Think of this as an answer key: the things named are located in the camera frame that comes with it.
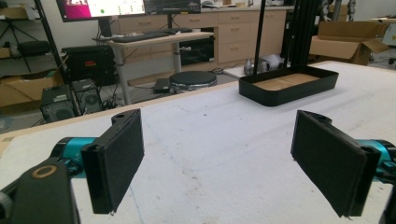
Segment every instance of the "desk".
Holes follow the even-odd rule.
[[[176,73],[181,72],[180,50],[178,43],[182,41],[208,38],[212,35],[213,33],[208,32],[183,33],[126,44],[112,42],[108,43],[114,49],[115,61],[117,64],[117,71],[120,76],[120,84],[122,87],[125,104],[129,105],[132,100],[131,95],[129,94],[128,80],[143,76],[154,75],[160,72],[172,70],[173,68],[175,69]],[[167,60],[164,58],[157,58],[151,60],[151,66],[148,66],[147,62],[131,64],[124,63],[124,58],[122,56],[123,49],[137,49],[161,44],[173,45],[173,57],[168,58]]]
[[[277,107],[238,93],[237,82],[59,121],[13,135],[0,189],[48,157],[66,136],[98,136],[110,117],[140,107],[146,156],[117,214],[93,215],[85,180],[73,179],[82,223],[378,223],[390,185],[372,184],[362,217],[339,218],[290,155],[297,109],[354,138],[396,143],[396,72],[347,63],[335,89]]]

